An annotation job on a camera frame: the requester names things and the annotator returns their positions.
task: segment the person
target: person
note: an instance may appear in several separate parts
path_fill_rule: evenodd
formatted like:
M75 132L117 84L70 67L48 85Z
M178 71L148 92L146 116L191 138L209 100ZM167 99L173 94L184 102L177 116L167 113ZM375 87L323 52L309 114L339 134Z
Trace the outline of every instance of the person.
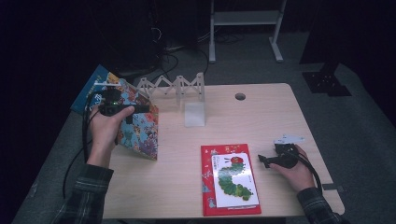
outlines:
M98 113L98 106L91 112L92 150L83 166L71 195L53 219L52 223L100 223L103 218L108 184L113 175L109 169L110 157L120 123L134 113L132 106L122 109L112 117ZM297 146L299 152L306 153ZM300 161L291 169L274 163L270 167L290 182L297 191L297 198L310 223L349 223L335 214L315 187L311 172Z

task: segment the green caterpillar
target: green caterpillar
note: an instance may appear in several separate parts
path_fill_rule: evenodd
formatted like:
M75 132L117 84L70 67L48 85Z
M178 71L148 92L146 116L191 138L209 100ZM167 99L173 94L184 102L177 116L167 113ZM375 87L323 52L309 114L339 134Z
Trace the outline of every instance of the green caterpillar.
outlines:
M222 190L224 190L225 194L242 197L244 201L247 201L253 193L243 185L235 185L235 183L233 183L233 175L241 174L245 169L243 159L232 157L230 161L231 166L223 167L219 170L219 185Z

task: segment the colorful book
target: colorful book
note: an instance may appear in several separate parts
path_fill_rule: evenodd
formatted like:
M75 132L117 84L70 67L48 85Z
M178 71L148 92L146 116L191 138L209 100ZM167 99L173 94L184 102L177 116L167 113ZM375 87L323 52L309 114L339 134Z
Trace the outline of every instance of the colorful book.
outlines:
M99 65L92 76L78 95L71 109L79 114L83 114L87 98L96 91L103 91L109 88L107 85L95 85L95 82L102 84L120 84L116 87L121 91L119 104L123 105L149 105L149 113L133 114L132 123L122 121L118 143L132 151L149 158L157 160L158 155L158 117L159 110L153 105L144 93L138 91L133 85L129 84L125 79L118 78L114 74L108 72L102 65ZM102 96L95 94L92 97L90 106L100 104Z
M247 144L201 146L204 216L260 214Z

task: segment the red book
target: red book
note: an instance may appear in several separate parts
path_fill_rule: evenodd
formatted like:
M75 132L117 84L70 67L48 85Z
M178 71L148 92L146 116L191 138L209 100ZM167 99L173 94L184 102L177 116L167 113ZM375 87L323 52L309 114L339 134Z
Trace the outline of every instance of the red book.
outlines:
M201 146L204 217L260 214L248 144Z

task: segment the plaid sleeve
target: plaid sleeve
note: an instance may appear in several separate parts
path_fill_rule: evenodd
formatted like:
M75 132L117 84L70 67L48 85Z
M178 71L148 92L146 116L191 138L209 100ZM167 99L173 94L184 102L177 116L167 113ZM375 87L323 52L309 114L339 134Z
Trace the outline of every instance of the plaid sleeve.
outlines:
M52 223L100 223L113 170L85 164Z
M332 211L317 188L303 189L297 194L297 199L310 223L348 223Z

